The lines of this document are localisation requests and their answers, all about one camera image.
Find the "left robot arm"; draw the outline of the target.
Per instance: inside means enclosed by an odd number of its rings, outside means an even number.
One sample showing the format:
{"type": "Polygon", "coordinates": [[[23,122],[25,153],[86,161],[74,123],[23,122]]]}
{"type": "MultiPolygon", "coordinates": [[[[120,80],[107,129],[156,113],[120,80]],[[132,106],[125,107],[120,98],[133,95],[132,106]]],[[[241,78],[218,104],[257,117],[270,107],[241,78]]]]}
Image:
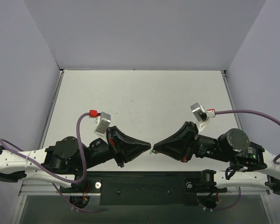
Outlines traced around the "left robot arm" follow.
{"type": "Polygon", "coordinates": [[[119,167],[151,148],[151,144],[123,134],[116,126],[109,127],[107,139],[97,138],[79,150],[77,138],[65,137],[47,148],[11,152],[0,145],[0,181],[38,180],[85,190],[87,169],[115,160],[119,167]]]}

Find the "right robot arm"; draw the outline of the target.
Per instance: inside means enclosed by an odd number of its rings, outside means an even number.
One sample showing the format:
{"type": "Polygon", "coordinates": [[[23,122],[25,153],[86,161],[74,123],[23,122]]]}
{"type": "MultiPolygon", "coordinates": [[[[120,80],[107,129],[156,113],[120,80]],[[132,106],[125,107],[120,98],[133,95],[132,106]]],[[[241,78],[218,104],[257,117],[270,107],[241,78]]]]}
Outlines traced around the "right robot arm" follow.
{"type": "Polygon", "coordinates": [[[154,144],[153,152],[183,163],[193,156],[229,163],[224,171],[206,169],[187,175],[184,179],[187,193],[256,187],[280,195],[280,167],[270,167],[265,160],[265,149],[249,141],[240,129],[232,128],[215,139],[199,134],[195,123],[185,122],[175,134],[154,144]]]}

